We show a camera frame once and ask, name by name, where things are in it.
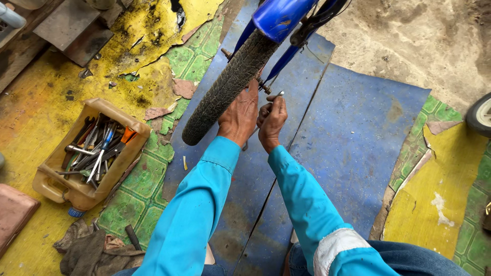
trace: dirt floor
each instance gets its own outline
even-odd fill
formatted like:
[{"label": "dirt floor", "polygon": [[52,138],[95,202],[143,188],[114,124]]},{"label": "dirt floor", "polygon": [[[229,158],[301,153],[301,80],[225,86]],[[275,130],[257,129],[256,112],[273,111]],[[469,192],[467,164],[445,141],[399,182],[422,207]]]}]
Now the dirt floor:
[{"label": "dirt floor", "polygon": [[317,33],[332,63],[430,88],[462,114],[491,92],[491,0],[353,0]]}]

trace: bicycle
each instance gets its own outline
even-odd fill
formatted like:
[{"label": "bicycle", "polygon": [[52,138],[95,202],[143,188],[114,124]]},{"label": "bicycle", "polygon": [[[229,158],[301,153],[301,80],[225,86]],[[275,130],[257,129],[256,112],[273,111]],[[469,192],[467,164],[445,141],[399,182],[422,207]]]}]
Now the bicycle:
[{"label": "bicycle", "polygon": [[[279,74],[319,27],[342,13],[351,3],[341,11],[347,0],[327,0],[317,10],[319,1],[260,1],[237,41],[234,52],[221,49],[228,64],[184,127],[182,139],[186,144],[198,144],[253,78],[258,80],[260,89],[270,94],[271,90],[266,82]],[[261,79],[258,72],[299,23],[302,25],[290,36],[290,47],[274,65],[268,77]]]}]

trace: black tire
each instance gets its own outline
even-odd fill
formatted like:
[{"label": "black tire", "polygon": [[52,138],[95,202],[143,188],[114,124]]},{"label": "black tire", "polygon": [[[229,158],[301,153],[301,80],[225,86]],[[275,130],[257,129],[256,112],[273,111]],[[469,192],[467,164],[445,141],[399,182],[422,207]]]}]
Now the black tire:
[{"label": "black tire", "polygon": [[479,108],[486,102],[491,101],[491,93],[486,94],[484,97],[479,99],[467,112],[467,115],[465,116],[465,120],[467,122],[467,125],[475,130],[477,133],[479,133],[482,136],[491,138],[491,127],[482,124],[478,120],[478,110]]},{"label": "black tire", "polygon": [[199,143],[278,46],[258,30],[249,36],[192,113],[183,130],[184,143]]}]

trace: blue rubber mat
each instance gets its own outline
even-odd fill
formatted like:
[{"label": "blue rubber mat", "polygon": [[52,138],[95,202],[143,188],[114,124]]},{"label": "blue rubber mat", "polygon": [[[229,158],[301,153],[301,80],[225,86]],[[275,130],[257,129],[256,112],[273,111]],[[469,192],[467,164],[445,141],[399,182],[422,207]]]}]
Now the blue rubber mat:
[{"label": "blue rubber mat", "polygon": [[[365,239],[402,143],[429,93],[329,64],[290,147],[344,221]],[[275,183],[235,275],[280,275],[291,232]]]},{"label": "blue rubber mat", "polygon": [[[229,51],[234,49],[236,41],[257,5],[258,0],[245,2],[220,46],[221,48]],[[267,76],[275,62],[288,48],[289,39],[287,38],[286,41],[287,43],[279,47],[266,65],[263,76]],[[310,39],[309,49],[297,54],[272,84],[272,93],[284,90],[284,97],[287,100],[289,118],[281,131],[280,138],[281,144],[286,148],[291,145],[295,137],[314,90],[330,60],[334,45],[325,38],[314,35]],[[188,146],[181,139],[182,129],[189,117],[226,63],[227,59],[219,50],[172,135],[171,144],[175,154],[174,161],[167,168],[163,185],[162,197],[166,200],[174,197],[179,183],[196,165],[206,147],[217,134],[218,125],[215,124],[196,146]],[[265,103],[266,94],[260,92],[259,106]],[[240,154],[219,224],[210,240],[210,247],[216,262],[223,265],[229,275],[232,275],[235,270],[275,179],[267,163],[268,155],[260,144],[257,134],[249,139],[248,144],[248,150]],[[189,168],[187,171],[184,171],[183,168],[183,156],[186,156]]]}]

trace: blue sleeve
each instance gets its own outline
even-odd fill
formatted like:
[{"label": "blue sleeve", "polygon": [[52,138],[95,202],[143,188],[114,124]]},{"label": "blue sleeve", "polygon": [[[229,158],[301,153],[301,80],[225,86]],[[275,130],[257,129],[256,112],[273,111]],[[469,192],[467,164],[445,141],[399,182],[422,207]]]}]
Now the blue sleeve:
[{"label": "blue sleeve", "polygon": [[[308,271],[314,275],[313,259],[319,242],[338,229],[351,230],[353,227],[344,223],[319,183],[283,146],[277,146],[271,151],[268,163],[276,175],[290,220],[307,260]],[[336,254],[328,266],[330,276],[370,276],[381,275],[381,272],[382,275],[398,275],[385,264],[375,249],[369,247],[346,250],[346,243],[343,246],[344,250]]]},{"label": "blue sleeve", "polygon": [[201,275],[240,147],[217,136],[162,213],[134,276]]}]

